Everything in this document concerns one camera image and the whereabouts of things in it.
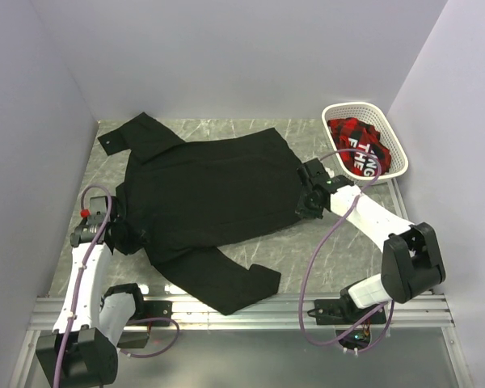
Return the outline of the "black long sleeve shirt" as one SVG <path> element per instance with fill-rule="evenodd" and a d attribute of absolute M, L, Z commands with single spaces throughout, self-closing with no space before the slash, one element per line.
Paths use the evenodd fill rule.
<path fill-rule="evenodd" d="M 140 114 L 99 141 L 109 155 L 129 152 L 116 201 L 148 213 L 141 251 L 166 279 L 224 315 L 277 293 L 279 272 L 221 251 L 299 220 L 301 161 L 275 129 L 187 142 Z"/>

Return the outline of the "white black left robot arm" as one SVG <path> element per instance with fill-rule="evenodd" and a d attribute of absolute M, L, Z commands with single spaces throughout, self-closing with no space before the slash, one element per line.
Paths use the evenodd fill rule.
<path fill-rule="evenodd" d="M 137 284 L 101 292 L 113 252 L 106 231 L 112 211 L 107 197 L 92 198 L 70 235 L 72 268 L 64 304 L 51 334 L 42 335 L 36 344 L 37 359 L 52 387 L 112 384 L 124 327 L 146 317 L 147 306 Z"/>

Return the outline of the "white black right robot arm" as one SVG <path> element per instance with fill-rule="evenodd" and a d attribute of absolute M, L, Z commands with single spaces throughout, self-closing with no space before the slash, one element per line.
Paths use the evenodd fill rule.
<path fill-rule="evenodd" d="M 381 271 L 340 292 L 335 313 L 358 323 L 369 307 L 384 302 L 405 303 L 445 281 L 446 272 L 436 231 L 416 225 L 386 210 L 344 175 L 331 177 L 315 158 L 298 169 L 302 189 L 297 215 L 323 217 L 328 211 L 350 222 L 382 253 Z"/>

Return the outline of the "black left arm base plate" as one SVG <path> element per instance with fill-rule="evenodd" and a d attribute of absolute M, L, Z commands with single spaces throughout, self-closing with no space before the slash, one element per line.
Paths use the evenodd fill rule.
<path fill-rule="evenodd" d="M 142 328 L 125 329 L 122 333 L 118 347 L 121 349 L 143 349 L 150 340 L 150 334 L 154 328 L 173 327 L 173 324 L 162 318 L 171 318 L 173 302 L 169 300 L 147 300 L 143 303 L 143 311 L 136 314 L 133 320 L 145 318 L 159 318 L 158 321 L 143 323 Z"/>

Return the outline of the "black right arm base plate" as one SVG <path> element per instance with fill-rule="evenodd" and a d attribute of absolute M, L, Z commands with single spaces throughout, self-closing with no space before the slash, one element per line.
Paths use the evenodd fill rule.
<path fill-rule="evenodd" d="M 340 301 L 335 299 L 316 299 L 314 308 L 308 311 L 308 316 L 314 318 L 318 326 L 347 326 L 350 327 L 356 321 L 362 319 L 376 306 L 367 307 L 364 310 L 351 310 L 344 312 L 340 307 Z M 371 326 L 388 323 L 385 307 L 370 315 L 360 323 L 353 331 L 338 341 L 343 350 L 362 351 L 373 343 Z"/>

